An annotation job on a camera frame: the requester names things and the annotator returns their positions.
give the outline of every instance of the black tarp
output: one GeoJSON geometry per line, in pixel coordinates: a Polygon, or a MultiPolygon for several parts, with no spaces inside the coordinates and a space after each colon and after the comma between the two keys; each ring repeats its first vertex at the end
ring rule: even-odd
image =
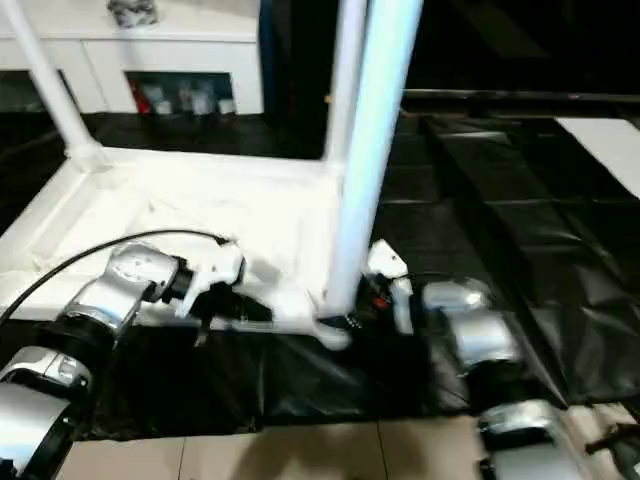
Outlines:
{"type": "MultiPolygon", "coordinates": [[[[90,124],[105,144],[139,147],[171,126],[170,119],[153,128],[122,119],[90,124]]],[[[291,151],[286,136],[260,120],[235,122],[221,127],[235,132],[220,136],[222,151],[250,154],[252,136],[260,138],[255,153],[291,151]]],[[[38,142],[36,150],[3,149],[9,153],[0,168],[24,182],[21,200],[2,210],[4,225],[59,165],[61,144],[53,137],[48,142],[48,150],[38,142]],[[45,173],[31,178],[24,168],[29,162],[39,162],[45,173]]],[[[174,146],[163,138],[165,148],[184,142],[174,146]]],[[[198,143],[216,151],[216,141],[198,143]]],[[[317,147],[296,148],[312,158],[317,147]]],[[[385,238],[407,261],[417,290],[443,275],[487,283],[529,360],[523,376],[536,378],[542,395],[558,405],[584,404],[640,394],[636,211],[640,201],[551,120],[405,118],[394,138],[374,239],[385,238]]],[[[466,388],[440,331],[427,317],[416,325],[415,337],[362,335],[343,352],[312,338],[221,332],[194,349],[191,329],[133,328],[86,437],[227,434],[271,424],[467,411],[466,388]]],[[[9,322],[0,361],[28,344],[35,328],[9,322]]]]}

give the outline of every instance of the white cabinet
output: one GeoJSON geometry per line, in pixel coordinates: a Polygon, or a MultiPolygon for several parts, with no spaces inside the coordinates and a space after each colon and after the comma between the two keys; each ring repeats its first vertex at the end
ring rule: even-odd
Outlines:
{"type": "Polygon", "coordinates": [[[262,113],[257,44],[159,40],[86,41],[107,109],[135,112],[126,72],[228,73],[239,114],[262,113]]]}
{"type": "MultiPolygon", "coordinates": [[[[236,111],[263,111],[259,0],[156,0],[159,22],[130,30],[107,0],[23,3],[82,112],[136,112],[127,72],[225,73],[236,111]]],[[[27,68],[0,17],[0,70],[27,68]]]]}
{"type": "MultiPolygon", "coordinates": [[[[48,40],[45,46],[54,66],[62,72],[80,111],[105,111],[107,104],[82,43],[74,40],[48,40]]],[[[16,41],[0,39],[0,70],[28,69],[27,60],[16,41]]]]}

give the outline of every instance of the black cable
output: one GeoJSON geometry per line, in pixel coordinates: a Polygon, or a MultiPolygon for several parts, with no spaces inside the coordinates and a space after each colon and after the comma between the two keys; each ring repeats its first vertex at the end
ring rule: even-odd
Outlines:
{"type": "Polygon", "coordinates": [[[11,317],[13,312],[15,312],[18,309],[18,307],[20,307],[20,305],[22,305],[22,303],[33,294],[33,292],[35,292],[38,288],[40,288],[46,282],[51,280],[54,276],[56,276],[58,273],[63,271],[65,268],[73,265],[77,261],[82,260],[83,258],[88,257],[89,255],[92,255],[92,254],[94,254],[96,252],[99,252],[101,250],[105,250],[107,248],[113,247],[114,245],[118,245],[120,243],[128,242],[130,240],[135,240],[137,238],[142,238],[142,237],[150,237],[150,236],[153,236],[153,235],[165,235],[165,234],[171,234],[171,233],[186,233],[186,234],[189,234],[189,235],[197,235],[197,236],[201,236],[201,237],[207,237],[207,238],[210,238],[212,240],[215,240],[216,243],[218,243],[218,245],[223,245],[223,244],[229,242],[229,240],[227,240],[225,238],[222,238],[222,237],[219,237],[219,236],[214,235],[214,234],[209,233],[209,232],[203,232],[203,231],[200,231],[200,230],[192,230],[192,229],[188,229],[188,228],[167,228],[167,229],[148,230],[146,232],[134,233],[132,235],[126,235],[124,237],[116,238],[114,240],[109,240],[108,242],[101,243],[101,244],[96,245],[94,247],[88,248],[87,250],[84,250],[84,251],[82,251],[80,253],[77,253],[71,258],[68,258],[67,260],[62,262],[60,265],[56,266],[55,268],[53,268],[49,272],[45,273],[42,277],[40,277],[38,280],[36,280],[33,284],[31,284],[31,286],[29,286],[29,288],[27,288],[24,292],[22,292],[20,294],[20,296],[18,298],[16,298],[13,301],[13,303],[11,305],[9,305],[4,312],[2,312],[2,315],[0,315],[0,328],[2,328],[2,326],[7,322],[7,320],[9,320],[9,318],[11,317]]]}

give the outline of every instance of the metal rod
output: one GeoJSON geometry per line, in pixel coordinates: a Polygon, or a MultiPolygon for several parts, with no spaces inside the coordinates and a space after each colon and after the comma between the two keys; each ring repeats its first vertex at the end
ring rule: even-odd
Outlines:
{"type": "Polygon", "coordinates": [[[340,2],[333,58],[331,108],[324,148],[324,158],[330,165],[346,162],[353,131],[366,16],[367,0],[340,2]]]}
{"type": "Polygon", "coordinates": [[[29,23],[19,0],[2,0],[2,3],[16,40],[31,66],[31,78],[66,142],[67,149],[82,151],[88,145],[93,145],[94,140],[57,70],[49,62],[42,42],[29,23]]]}
{"type": "Polygon", "coordinates": [[[422,0],[372,0],[325,314],[354,304],[420,21],[422,0]]]}

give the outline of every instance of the beige floor tile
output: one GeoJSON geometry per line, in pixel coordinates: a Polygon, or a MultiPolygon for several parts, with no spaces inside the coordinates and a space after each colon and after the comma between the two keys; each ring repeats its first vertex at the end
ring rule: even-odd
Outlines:
{"type": "Polygon", "coordinates": [[[477,480],[482,458],[469,417],[381,422],[389,480],[477,480]]]}
{"type": "Polygon", "coordinates": [[[184,439],[75,443],[57,480],[176,480],[184,439]]]}
{"type": "Polygon", "coordinates": [[[384,480],[375,424],[187,438],[180,480],[384,480]]]}

